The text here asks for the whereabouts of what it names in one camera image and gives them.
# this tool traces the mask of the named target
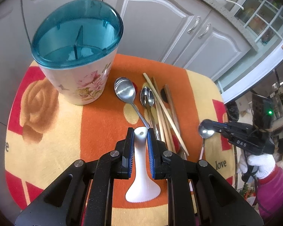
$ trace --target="cabinet handle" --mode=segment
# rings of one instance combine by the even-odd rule
[[[208,31],[209,31],[209,29],[210,29],[210,27],[211,27],[211,23],[208,23],[208,25],[206,26],[205,31],[204,31],[198,38],[200,39],[200,38],[203,37],[205,34],[207,34]]]
[[[197,17],[196,22],[195,22],[195,25],[194,25],[191,29],[189,29],[189,30],[187,31],[188,34],[190,34],[191,31],[193,31],[193,30],[196,29],[197,25],[199,24],[199,21],[200,21],[200,16]]]

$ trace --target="pink flower print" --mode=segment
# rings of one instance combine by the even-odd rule
[[[90,73],[89,75],[85,75],[82,80],[77,81],[77,84],[80,87],[86,87],[89,84],[94,83],[97,79],[100,79],[100,74],[97,73],[97,70]]]
[[[103,85],[104,85],[104,81],[103,81],[103,79],[100,77],[100,78],[98,78],[98,79],[96,79],[93,83],[92,83],[92,85],[90,86],[90,90],[94,90],[94,91],[99,91],[99,90],[101,90],[102,89],[102,87],[103,87]]]

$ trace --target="white ceramic spoon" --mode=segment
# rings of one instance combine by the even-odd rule
[[[149,178],[146,169],[146,140],[148,129],[138,127],[134,130],[134,157],[135,157],[135,180],[126,193],[129,202],[149,201],[160,194],[160,187]]]

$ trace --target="kitchen shelf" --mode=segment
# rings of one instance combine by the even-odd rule
[[[279,11],[277,7],[275,7],[273,4],[271,4],[269,1],[265,1],[264,6],[266,6],[269,10],[273,11],[275,14]]]

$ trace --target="stainless steel spoon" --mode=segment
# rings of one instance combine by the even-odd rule
[[[134,104],[134,98],[135,98],[135,88],[133,83],[125,77],[119,77],[118,79],[115,80],[114,83],[114,91],[117,95],[117,97],[128,104],[131,104],[133,108],[135,109],[136,113],[138,116],[141,118],[142,122],[144,123],[146,128],[150,128],[150,125],[144,117],[139,113],[138,108]]]
[[[206,129],[202,123],[199,124],[198,126],[198,133],[200,135],[200,137],[202,137],[202,147],[201,147],[201,152],[200,152],[200,156],[199,159],[202,159],[203,153],[204,153],[204,143],[205,140],[210,138],[215,132],[213,130],[208,130]]]
[[[151,107],[154,105],[154,95],[153,95],[152,90],[148,87],[143,87],[143,89],[141,90],[139,99],[141,101],[142,106],[147,109],[148,117],[150,120],[150,127],[154,129],[156,139],[160,140],[158,129],[157,129],[154,117],[151,112]]]

